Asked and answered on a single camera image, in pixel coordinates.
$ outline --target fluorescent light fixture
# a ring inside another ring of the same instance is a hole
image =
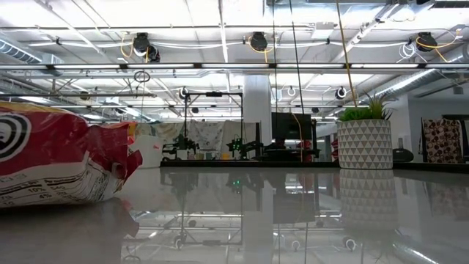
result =
[[[202,64],[203,68],[267,68],[269,64],[267,63],[204,63]]]
[[[427,68],[469,68],[469,64],[462,63],[437,63],[437,64],[427,64]]]
[[[120,121],[105,121],[105,120],[103,120],[103,121],[89,121],[88,123],[89,124],[103,124],[103,123],[105,123],[105,124],[119,124]]]
[[[52,108],[61,108],[61,109],[83,109],[86,108],[87,106],[49,106]]]
[[[93,120],[104,119],[104,117],[101,117],[100,115],[97,115],[97,114],[84,114],[83,117],[88,118],[88,119],[93,119]]]
[[[354,106],[337,106],[337,105],[309,105],[309,104],[303,104],[305,108],[327,108],[327,109],[334,109],[338,107],[343,107],[343,108],[352,108]],[[295,104],[295,105],[278,105],[278,107],[284,107],[284,108],[301,108],[300,104]],[[368,106],[357,106],[358,108],[368,108]]]
[[[322,120],[322,119],[337,120],[337,117],[311,117],[311,119],[316,119],[316,120]]]
[[[45,65],[0,65],[0,70],[47,70]]]
[[[133,64],[127,65],[129,69],[177,69],[193,68],[193,64]]]
[[[57,70],[100,70],[100,69],[120,69],[119,65],[54,65]]]
[[[352,68],[367,68],[367,69],[377,69],[377,68],[416,68],[418,64],[416,63],[402,63],[402,64],[384,64],[384,63],[374,63],[374,64],[352,64]]]
[[[101,109],[101,108],[111,108],[111,109],[115,109],[115,108],[119,108],[119,107],[127,107],[127,106],[123,106],[123,105],[94,105],[94,106],[90,106],[91,108],[98,108],[98,109]]]
[[[297,144],[297,143],[300,143],[301,140],[296,140],[296,139],[285,139],[285,143],[293,143],[293,144]],[[316,142],[324,142],[324,139],[318,139],[316,140]]]
[[[44,99],[44,98],[39,98],[35,96],[21,96],[20,97],[23,100],[28,100],[33,103],[51,103],[49,100]]]
[[[343,63],[307,63],[307,64],[298,64],[295,63],[280,63],[277,64],[279,68],[335,68],[335,69],[342,69],[344,67]]]
[[[240,120],[242,117],[188,117],[188,120]]]

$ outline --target hanging fabric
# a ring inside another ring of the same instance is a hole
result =
[[[423,120],[423,148],[429,163],[462,163],[461,124],[455,120]]]

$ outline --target yellow cable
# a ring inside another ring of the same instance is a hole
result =
[[[147,47],[147,55],[145,56],[145,63],[148,63],[148,50],[149,50],[149,47]]]
[[[352,92],[353,105],[357,107],[357,99],[355,97],[355,90],[353,89],[353,85],[352,85],[352,76],[350,75],[349,57],[347,54],[347,47],[345,46],[344,28],[342,27],[342,19],[340,17],[339,0],[336,0],[336,6],[337,6],[337,15],[339,16],[340,35],[342,36],[342,48],[344,49],[345,66],[347,68],[347,75],[349,77],[350,91]]]
[[[303,135],[301,134],[301,124],[300,124],[300,121],[298,121],[298,118],[296,118],[295,114],[293,114],[293,117],[295,118],[296,122],[298,123],[298,127],[300,128],[300,140],[301,140],[301,143],[300,143],[300,148],[301,148],[301,162],[303,162]]]
[[[125,52],[124,52],[124,39],[125,37],[122,38],[122,42],[121,42],[121,46],[120,46],[120,52],[122,53],[122,55],[126,58],[130,58],[132,56],[132,53],[133,53],[133,40],[134,38],[132,39],[132,45],[130,46],[130,54],[127,55]]]
[[[251,46],[251,38],[252,38],[252,37],[249,37],[249,38],[248,38],[249,48],[251,48],[251,50],[253,50],[254,52],[263,53],[263,54],[264,54],[264,58],[265,58],[265,63],[267,63],[267,54],[268,54],[269,52],[271,52],[271,51],[274,49],[275,43],[274,43],[273,47],[272,47],[270,50],[256,51],[256,50]]]
[[[417,38],[416,38],[416,43],[419,44],[419,45],[422,46],[422,47],[425,47],[425,48],[445,48],[445,47],[448,47],[449,45],[453,45],[453,44],[456,42],[456,40],[457,40],[457,38],[454,38],[454,40],[451,41],[450,43],[446,43],[446,44],[439,45],[439,46],[432,46],[432,45],[425,45],[425,44],[420,43],[420,42],[418,41],[418,40],[420,40],[420,39],[421,39],[420,37],[417,37]]]
[[[443,59],[446,63],[449,63],[449,61],[445,59],[445,57],[441,54],[441,52],[437,48],[435,50],[438,53],[438,55],[440,55],[441,59]]]

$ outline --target black cable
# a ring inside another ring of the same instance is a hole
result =
[[[290,13],[292,14],[292,18],[293,18],[292,0],[289,0],[289,3],[290,3]],[[293,29],[293,42],[295,43],[296,70],[298,72],[298,87],[300,88],[301,113],[305,114],[305,109],[303,105],[303,93],[301,92],[300,63],[298,61],[298,47],[296,45],[295,22],[293,20],[292,20],[292,29]]]
[[[304,118],[305,108],[304,108],[304,105],[303,105],[303,93],[301,92],[300,62],[298,61],[298,47],[296,45],[296,33],[295,33],[295,22],[293,21],[292,0],[289,0],[289,3],[290,3],[290,13],[292,14],[293,42],[295,43],[296,70],[298,72],[298,87],[300,89],[301,113],[303,114],[303,118]],[[300,144],[302,144],[302,147],[301,147],[301,161],[303,162],[303,148],[304,148],[305,144],[304,144],[304,142],[301,142]]]
[[[273,24],[273,63],[277,63],[277,50],[276,50],[276,2],[272,1],[272,24]],[[278,131],[278,87],[277,87],[277,67],[274,68],[274,75],[276,79],[276,131]]]
[[[277,224],[277,238],[278,238],[278,264],[280,264],[280,224]]]
[[[306,250],[308,250],[308,222],[306,222],[306,235],[305,235],[305,264],[306,264]]]

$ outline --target white column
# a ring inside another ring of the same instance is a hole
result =
[[[272,142],[272,106],[269,76],[245,76],[243,91],[244,122],[260,122],[261,141]]]

